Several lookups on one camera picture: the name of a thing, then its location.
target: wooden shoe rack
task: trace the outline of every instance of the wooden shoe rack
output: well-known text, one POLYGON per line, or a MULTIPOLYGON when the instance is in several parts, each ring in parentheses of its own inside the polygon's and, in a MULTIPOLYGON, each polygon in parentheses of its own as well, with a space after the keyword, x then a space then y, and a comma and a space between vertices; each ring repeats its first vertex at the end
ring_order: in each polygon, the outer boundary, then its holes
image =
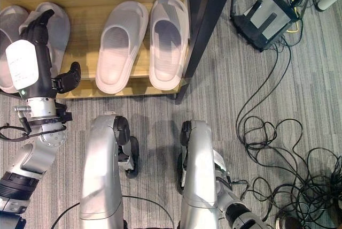
MULTIPOLYGON (((196 35, 196 38, 190 39, 189 55, 186 61, 186 64, 189 64, 189 67, 186 65, 186 68, 184 69, 185 78, 181 80, 179 86, 170 91, 162 91, 151 85, 149 81, 150 32, 147 30, 143 44, 134 62, 126 88, 115 95, 109 95, 101 92, 95 84, 100 36, 110 12, 118 4, 124 1, 132 0, 0 0, 0 9, 15 4, 31 11, 35 10, 35 8, 42 2, 53 2, 63 7, 69 15, 71 22, 71 34, 64 55, 61 73, 67 72, 70 64, 73 61, 77 61, 81 65, 82 80, 75 90, 67 94, 58 95, 57 98, 92 98, 106 96, 174 94, 182 91, 185 92, 226 1, 215 0, 215 6, 211 8, 211 10, 206 10, 210 9, 210 3, 212 3, 213 0, 188 0, 189 17, 192 21, 195 19, 201 19, 203 22, 203 20, 206 19, 206 14, 210 16, 213 21, 208 22, 205 25, 202 25, 203 23, 201 22, 197 27, 195 27, 195 23, 192 22, 191 35, 196 35), (203 14, 198 14, 201 10, 200 6, 202 7, 203 14), (196 47, 196 42, 198 40, 204 40, 202 43, 197 43, 201 45, 200 48, 196 47), (200 50, 200 52, 196 54, 196 57, 193 53, 195 49, 197 52, 198 49, 200 50)), ((135 1, 141 2, 150 11, 155 0, 135 1)))

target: shelf leg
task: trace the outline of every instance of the shelf leg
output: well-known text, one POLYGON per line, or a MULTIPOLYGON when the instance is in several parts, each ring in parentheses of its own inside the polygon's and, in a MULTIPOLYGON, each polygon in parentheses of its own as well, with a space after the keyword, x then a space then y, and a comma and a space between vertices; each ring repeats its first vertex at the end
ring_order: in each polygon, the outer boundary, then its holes
MULTIPOLYGON (((192 34, 187 58, 188 63, 185 64, 186 71, 183 74, 188 82, 196 71, 227 0, 201 0, 198 9, 196 9, 198 0, 189 0, 189 2, 192 34)), ((181 87, 176 97, 176 104, 182 102, 188 86, 189 84, 186 84, 181 87)))

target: sticker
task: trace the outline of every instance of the sticker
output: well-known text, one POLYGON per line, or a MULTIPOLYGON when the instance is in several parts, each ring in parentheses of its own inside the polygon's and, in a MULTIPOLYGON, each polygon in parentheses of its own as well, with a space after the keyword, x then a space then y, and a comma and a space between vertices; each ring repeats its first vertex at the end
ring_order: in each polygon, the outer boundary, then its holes
POLYGON ((213 150, 214 153, 214 162, 216 165, 220 167, 224 172, 227 171, 226 164, 224 163, 223 157, 216 151, 213 150))
POLYGON ((16 90, 37 82, 39 77, 36 48, 27 40, 18 40, 6 48, 13 85, 16 90))

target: slipper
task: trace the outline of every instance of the slipper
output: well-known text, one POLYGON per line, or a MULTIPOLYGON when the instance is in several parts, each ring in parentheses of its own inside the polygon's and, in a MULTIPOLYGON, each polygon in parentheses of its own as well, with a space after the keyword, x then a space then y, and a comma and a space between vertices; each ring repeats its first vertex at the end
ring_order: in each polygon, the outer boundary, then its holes
POLYGON ((144 5, 128 1, 109 15, 101 35, 96 85, 108 94, 124 89, 146 33, 149 13, 144 5))
POLYGON ((0 12, 0 88, 9 94, 16 93, 17 90, 11 78, 6 48, 19 40, 18 28, 27 16, 27 11, 16 5, 9 6, 0 12))
POLYGON ((37 6, 35 11, 32 11, 26 21, 19 27, 19 33, 24 28, 28 27, 31 21, 38 18, 44 11, 52 9, 55 13, 49 19, 47 28, 49 32, 49 41, 46 45, 50 50, 51 58, 51 77, 55 78, 59 75, 62 66, 63 56, 70 35, 70 21, 66 12, 57 4, 44 2, 37 6))
POLYGON ((150 81, 157 89, 174 89, 182 78, 188 46, 185 5, 180 0, 156 0, 150 27, 150 81))

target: gray carpet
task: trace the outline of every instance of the gray carpet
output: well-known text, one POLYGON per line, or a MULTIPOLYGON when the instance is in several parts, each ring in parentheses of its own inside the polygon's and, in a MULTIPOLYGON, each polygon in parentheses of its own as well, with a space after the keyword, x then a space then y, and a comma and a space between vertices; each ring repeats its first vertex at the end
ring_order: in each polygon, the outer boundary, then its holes
MULTIPOLYGON (((255 1, 238 0, 239 13, 255 1)), ((304 125, 304 135, 298 151, 303 155, 318 146, 342 155, 341 21, 342 2, 323 13, 318 13, 314 8, 307 10, 303 39, 292 48, 292 62, 284 80, 253 113, 273 123, 285 118, 300 120, 304 125)), ((298 36, 286 35, 286 38, 289 42, 295 42, 298 36)), ((263 82, 275 56, 271 50, 263 53, 255 51, 236 34, 229 21, 227 4, 181 105, 175 105, 169 96, 66 101, 74 121, 67 123, 68 140, 39 183, 24 214, 26 228, 50 228, 63 210, 79 201, 88 129, 91 121, 106 111, 115 111, 127 117, 131 133, 140 143, 141 171, 132 180, 127 179, 124 173, 120 174, 123 194, 160 203, 176 223, 180 218, 181 196, 175 185, 175 163, 181 150, 178 136, 185 120, 205 120, 212 126, 214 148, 223 155, 233 179, 252 181, 257 176, 263 176, 273 187, 289 182, 291 178, 286 173, 255 165, 247 157, 235 133, 235 119, 240 108, 263 82)), ((287 50, 279 55, 280 66, 268 89, 288 58, 287 50)), ((18 103, 18 100, 0 96, 0 124, 9 122, 19 125, 12 111, 18 103)), ((277 144, 290 148, 298 132, 291 126, 287 126, 284 132, 277 144)), ((21 146, 22 143, 1 142, 0 174, 4 173, 21 146)), ((280 162, 273 155, 264 155, 262 159, 267 164, 280 162)), ((327 154, 317 153, 311 165, 313 170, 325 170, 329 161, 331 157, 327 154)), ((237 194, 242 191, 240 187, 235 189, 237 194)), ((256 214, 265 215, 266 204, 257 201, 252 194, 247 195, 245 202, 256 214)), ((124 199, 124 205, 129 228, 171 227, 165 213, 154 204, 124 199)), ((78 228, 78 212, 78 207, 71 210, 60 221, 58 228, 78 228)), ((228 228, 224 220, 221 228, 228 228)))

